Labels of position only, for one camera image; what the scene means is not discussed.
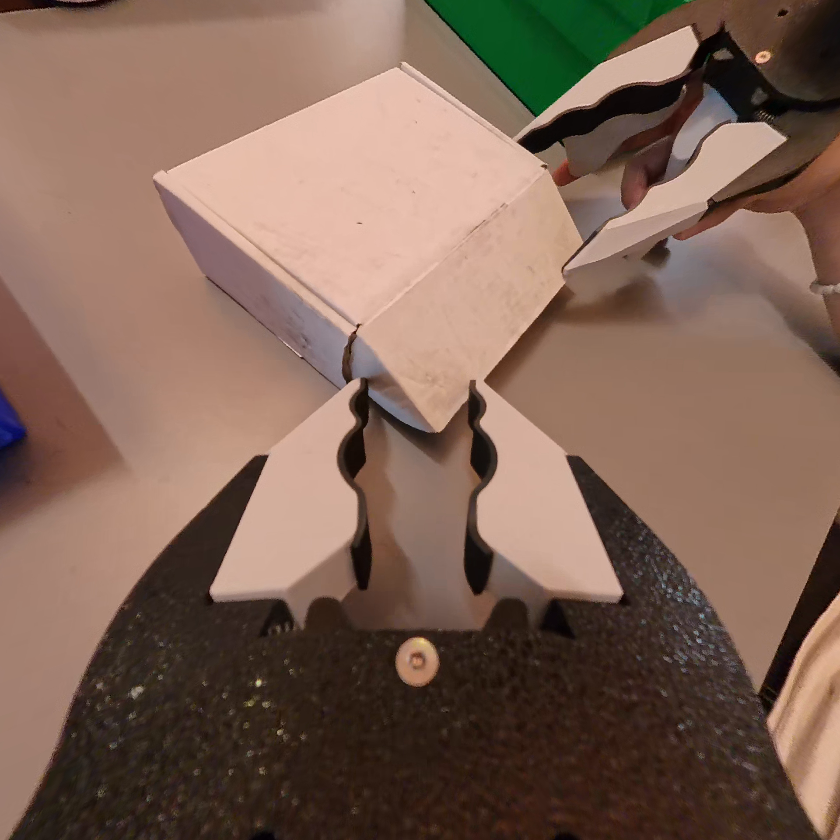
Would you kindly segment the white cardboard mailer box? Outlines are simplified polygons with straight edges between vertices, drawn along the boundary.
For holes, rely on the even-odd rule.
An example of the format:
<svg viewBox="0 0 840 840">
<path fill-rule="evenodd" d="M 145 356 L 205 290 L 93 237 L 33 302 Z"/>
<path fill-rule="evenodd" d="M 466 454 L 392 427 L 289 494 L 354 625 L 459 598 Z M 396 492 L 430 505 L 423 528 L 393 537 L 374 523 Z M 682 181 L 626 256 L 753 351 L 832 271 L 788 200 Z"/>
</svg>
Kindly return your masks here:
<svg viewBox="0 0 840 840">
<path fill-rule="evenodd" d="M 407 64 L 154 185 L 204 276 L 338 387 L 441 432 L 582 238 L 536 156 Z"/>
</svg>

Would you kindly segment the person's pale clothing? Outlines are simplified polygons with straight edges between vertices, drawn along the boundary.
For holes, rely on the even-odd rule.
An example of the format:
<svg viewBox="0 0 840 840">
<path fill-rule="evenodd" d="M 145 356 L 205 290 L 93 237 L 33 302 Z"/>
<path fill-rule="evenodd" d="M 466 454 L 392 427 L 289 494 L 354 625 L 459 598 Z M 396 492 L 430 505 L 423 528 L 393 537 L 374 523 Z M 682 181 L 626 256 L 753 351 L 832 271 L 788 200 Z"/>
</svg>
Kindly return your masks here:
<svg viewBox="0 0 840 840">
<path fill-rule="evenodd" d="M 821 838 L 839 838 L 839 597 L 800 647 L 768 719 L 775 750 Z"/>
</svg>

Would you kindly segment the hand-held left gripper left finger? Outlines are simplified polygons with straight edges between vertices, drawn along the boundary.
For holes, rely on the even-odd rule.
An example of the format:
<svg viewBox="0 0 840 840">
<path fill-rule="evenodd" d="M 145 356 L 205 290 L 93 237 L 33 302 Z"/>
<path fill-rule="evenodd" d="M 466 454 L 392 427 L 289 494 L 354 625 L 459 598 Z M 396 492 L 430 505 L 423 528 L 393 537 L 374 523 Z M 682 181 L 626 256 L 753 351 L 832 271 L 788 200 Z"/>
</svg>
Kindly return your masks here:
<svg viewBox="0 0 840 840">
<path fill-rule="evenodd" d="M 275 444 L 210 586 L 215 603 L 282 601 L 297 624 L 322 598 L 367 590 L 369 385 L 355 379 Z"/>
</svg>

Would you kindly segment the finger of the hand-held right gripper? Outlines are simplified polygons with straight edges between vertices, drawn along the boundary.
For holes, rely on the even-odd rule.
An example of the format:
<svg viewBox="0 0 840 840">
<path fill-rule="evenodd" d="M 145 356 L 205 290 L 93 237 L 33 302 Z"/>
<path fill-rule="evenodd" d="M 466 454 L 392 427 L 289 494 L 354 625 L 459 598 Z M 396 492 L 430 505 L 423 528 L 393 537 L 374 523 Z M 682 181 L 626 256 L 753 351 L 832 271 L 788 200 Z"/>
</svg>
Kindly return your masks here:
<svg viewBox="0 0 840 840">
<path fill-rule="evenodd" d="M 563 272 L 641 256 L 698 221 L 713 197 L 780 148 L 786 136 L 766 122 L 725 122 L 703 137 L 686 161 L 671 160 L 665 178 L 625 214 L 607 221 Z"/>
<path fill-rule="evenodd" d="M 604 61 L 515 141 L 533 154 L 560 143 L 572 176 L 597 172 L 627 140 L 675 112 L 699 44 L 696 30 L 686 26 Z"/>
</svg>

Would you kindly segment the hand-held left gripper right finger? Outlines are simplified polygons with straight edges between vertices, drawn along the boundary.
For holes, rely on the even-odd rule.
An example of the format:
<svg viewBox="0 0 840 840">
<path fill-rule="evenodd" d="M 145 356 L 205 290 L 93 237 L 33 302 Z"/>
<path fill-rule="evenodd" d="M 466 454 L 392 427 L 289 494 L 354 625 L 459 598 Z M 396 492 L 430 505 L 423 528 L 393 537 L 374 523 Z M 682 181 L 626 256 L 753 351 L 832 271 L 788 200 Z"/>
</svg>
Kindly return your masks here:
<svg viewBox="0 0 840 840">
<path fill-rule="evenodd" d="M 464 568 L 473 595 L 524 605 L 538 627 L 553 602 L 617 604 L 623 587 L 570 457 L 484 381 L 471 381 Z"/>
</svg>

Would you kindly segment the blue plastic bin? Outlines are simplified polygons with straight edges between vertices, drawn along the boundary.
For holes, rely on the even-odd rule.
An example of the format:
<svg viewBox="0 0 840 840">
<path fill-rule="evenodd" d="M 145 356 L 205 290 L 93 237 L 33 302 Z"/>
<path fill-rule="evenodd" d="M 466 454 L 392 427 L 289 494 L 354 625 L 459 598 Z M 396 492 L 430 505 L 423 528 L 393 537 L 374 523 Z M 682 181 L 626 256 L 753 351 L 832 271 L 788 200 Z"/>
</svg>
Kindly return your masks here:
<svg viewBox="0 0 840 840">
<path fill-rule="evenodd" d="M 0 414 L 0 447 L 3 451 L 24 440 L 27 431 L 3 390 L 0 393 Z"/>
</svg>

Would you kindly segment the green plastic bin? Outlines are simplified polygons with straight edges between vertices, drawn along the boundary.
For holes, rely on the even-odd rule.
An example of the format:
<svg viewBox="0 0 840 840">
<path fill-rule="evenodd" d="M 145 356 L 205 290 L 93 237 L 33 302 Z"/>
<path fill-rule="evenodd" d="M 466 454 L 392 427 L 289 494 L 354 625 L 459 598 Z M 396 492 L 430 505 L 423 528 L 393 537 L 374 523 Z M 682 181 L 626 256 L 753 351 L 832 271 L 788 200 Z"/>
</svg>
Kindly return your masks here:
<svg viewBox="0 0 840 840">
<path fill-rule="evenodd" d="M 680 1 L 428 1 L 533 115 Z"/>
</svg>

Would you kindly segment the person's right hand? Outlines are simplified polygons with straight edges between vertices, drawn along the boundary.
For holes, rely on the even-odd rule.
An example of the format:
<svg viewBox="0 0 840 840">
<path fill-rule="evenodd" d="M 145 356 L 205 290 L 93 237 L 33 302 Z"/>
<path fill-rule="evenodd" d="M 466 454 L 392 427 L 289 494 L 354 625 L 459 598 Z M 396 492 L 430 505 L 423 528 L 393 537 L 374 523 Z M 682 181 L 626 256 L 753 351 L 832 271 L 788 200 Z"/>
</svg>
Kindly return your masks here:
<svg viewBox="0 0 840 840">
<path fill-rule="evenodd" d="M 691 238 L 720 225 L 736 211 L 758 214 L 792 213 L 800 222 L 812 253 L 819 287 L 839 283 L 839 139 L 835 140 L 784 185 L 762 194 L 731 200 L 709 211 L 699 222 L 676 235 Z"/>
</svg>

